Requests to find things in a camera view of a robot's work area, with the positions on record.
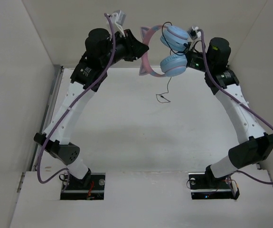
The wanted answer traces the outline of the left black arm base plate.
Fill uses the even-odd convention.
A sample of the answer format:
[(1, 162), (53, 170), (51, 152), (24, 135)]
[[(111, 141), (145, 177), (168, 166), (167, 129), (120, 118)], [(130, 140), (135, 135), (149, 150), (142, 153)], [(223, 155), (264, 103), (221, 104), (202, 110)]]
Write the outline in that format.
[(103, 200), (105, 188), (105, 173), (92, 173), (86, 186), (82, 185), (74, 176), (70, 176), (66, 187), (67, 175), (60, 174), (62, 181), (61, 200)]

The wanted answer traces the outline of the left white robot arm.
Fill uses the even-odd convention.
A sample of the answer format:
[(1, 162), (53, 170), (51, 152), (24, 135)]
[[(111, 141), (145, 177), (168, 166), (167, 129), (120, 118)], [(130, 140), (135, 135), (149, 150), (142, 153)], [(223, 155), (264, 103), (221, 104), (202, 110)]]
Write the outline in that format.
[(91, 170), (85, 165), (78, 146), (70, 142), (77, 120), (88, 101), (95, 95), (107, 77), (110, 66), (120, 60), (133, 62), (149, 50), (148, 45), (134, 37), (129, 29), (124, 34), (96, 28), (85, 40), (85, 52), (75, 67), (66, 97), (49, 126), (34, 136), (40, 145), (37, 171), (40, 171), (43, 152), (60, 160), (67, 176), (74, 178), (79, 188), (86, 188), (91, 181)]

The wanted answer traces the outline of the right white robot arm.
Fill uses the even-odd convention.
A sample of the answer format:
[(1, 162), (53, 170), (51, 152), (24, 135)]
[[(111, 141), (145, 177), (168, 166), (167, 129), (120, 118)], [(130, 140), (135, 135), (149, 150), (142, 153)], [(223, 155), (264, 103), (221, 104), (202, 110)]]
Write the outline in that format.
[(187, 66), (205, 73), (205, 82), (224, 107), (237, 135), (238, 145), (228, 155), (206, 167), (205, 184), (215, 187), (239, 169), (267, 159), (273, 150), (273, 133), (268, 134), (258, 123), (244, 99), (239, 80), (229, 68), (229, 42), (224, 38), (211, 39), (208, 48), (199, 52), (196, 40), (186, 53)]

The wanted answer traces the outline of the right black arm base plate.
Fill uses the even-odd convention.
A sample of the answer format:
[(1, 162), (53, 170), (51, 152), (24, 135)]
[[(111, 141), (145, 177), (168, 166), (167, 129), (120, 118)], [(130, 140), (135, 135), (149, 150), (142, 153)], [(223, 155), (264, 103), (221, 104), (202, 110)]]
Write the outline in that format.
[(190, 172), (186, 186), (193, 200), (237, 200), (240, 196), (237, 182), (230, 176), (209, 183), (204, 172)]

